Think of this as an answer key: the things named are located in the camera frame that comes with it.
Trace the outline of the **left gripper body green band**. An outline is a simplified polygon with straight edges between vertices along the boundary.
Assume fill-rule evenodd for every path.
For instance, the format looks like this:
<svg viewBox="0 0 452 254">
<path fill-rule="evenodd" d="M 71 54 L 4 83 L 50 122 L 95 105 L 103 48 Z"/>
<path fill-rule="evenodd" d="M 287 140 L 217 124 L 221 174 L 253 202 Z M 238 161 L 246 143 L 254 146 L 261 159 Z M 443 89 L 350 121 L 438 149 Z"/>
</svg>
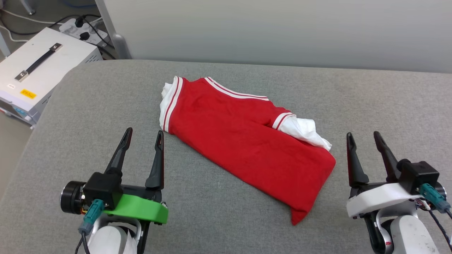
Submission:
<svg viewBox="0 0 452 254">
<path fill-rule="evenodd" d="M 84 193 L 86 182 L 70 181 L 63 188 L 60 196 L 61 210 L 65 213 L 85 215 L 91 206 Z M 120 216 L 137 219 L 144 222 L 152 222 L 158 225 L 166 224 L 168 220 L 168 208 L 161 201 L 161 194 L 150 192 L 139 186 L 123 185 L 123 195 L 115 206 L 110 209 L 108 203 L 103 201 L 104 209 L 99 215 Z"/>
</svg>

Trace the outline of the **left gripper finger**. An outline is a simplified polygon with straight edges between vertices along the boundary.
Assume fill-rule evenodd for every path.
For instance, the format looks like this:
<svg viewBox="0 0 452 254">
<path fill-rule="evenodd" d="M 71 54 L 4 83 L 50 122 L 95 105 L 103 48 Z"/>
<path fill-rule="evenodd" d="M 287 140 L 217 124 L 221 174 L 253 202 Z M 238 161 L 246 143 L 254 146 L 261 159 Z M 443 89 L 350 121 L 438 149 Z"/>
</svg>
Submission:
<svg viewBox="0 0 452 254">
<path fill-rule="evenodd" d="M 126 129 L 120 143 L 118 144 L 113 156 L 110 159 L 108 166 L 106 167 L 106 175 L 123 175 L 122 166 L 125 158 L 126 151 L 129 149 L 131 144 L 131 137 L 133 134 L 133 128 L 129 127 Z"/>
<path fill-rule="evenodd" d="M 159 131 L 155 142 L 155 156 L 149 177 L 145 181 L 145 188 L 162 190 L 164 188 L 164 133 Z"/>
</svg>

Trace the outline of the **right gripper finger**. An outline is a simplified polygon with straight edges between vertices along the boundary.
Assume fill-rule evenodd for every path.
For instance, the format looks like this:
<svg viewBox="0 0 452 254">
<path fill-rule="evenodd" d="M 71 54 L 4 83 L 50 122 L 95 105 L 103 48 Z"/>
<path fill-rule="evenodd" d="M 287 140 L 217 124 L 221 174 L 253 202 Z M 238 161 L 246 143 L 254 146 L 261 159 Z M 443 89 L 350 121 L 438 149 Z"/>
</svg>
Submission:
<svg viewBox="0 0 452 254">
<path fill-rule="evenodd" d="M 357 188 L 361 185 L 366 185 L 369 182 L 368 175 L 363 172 L 360 160 L 357 156 L 357 145 L 352 133 L 348 132 L 346 135 L 347 148 L 347 162 L 348 162 L 348 176 L 349 186 Z"/>
<path fill-rule="evenodd" d="M 380 152 L 386 170 L 386 182 L 397 183 L 401 172 L 397 169 L 397 159 L 389 146 L 382 138 L 380 132 L 374 131 L 374 140 L 377 150 Z"/>
</svg>

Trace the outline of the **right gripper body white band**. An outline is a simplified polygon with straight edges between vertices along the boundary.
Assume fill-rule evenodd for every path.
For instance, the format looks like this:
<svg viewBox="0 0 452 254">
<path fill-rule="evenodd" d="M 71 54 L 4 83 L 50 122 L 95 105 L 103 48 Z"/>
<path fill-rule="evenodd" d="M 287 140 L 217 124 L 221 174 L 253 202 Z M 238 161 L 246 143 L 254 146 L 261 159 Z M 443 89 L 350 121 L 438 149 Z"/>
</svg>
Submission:
<svg viewBox="0 0 452 254">
<path fill-rule="evenodd" d="M 352 218 L 421 197 L 419 193 L 410 194 L 399 183 L 388 183 L 349 198 L 346 209 Z"/>
</svg>

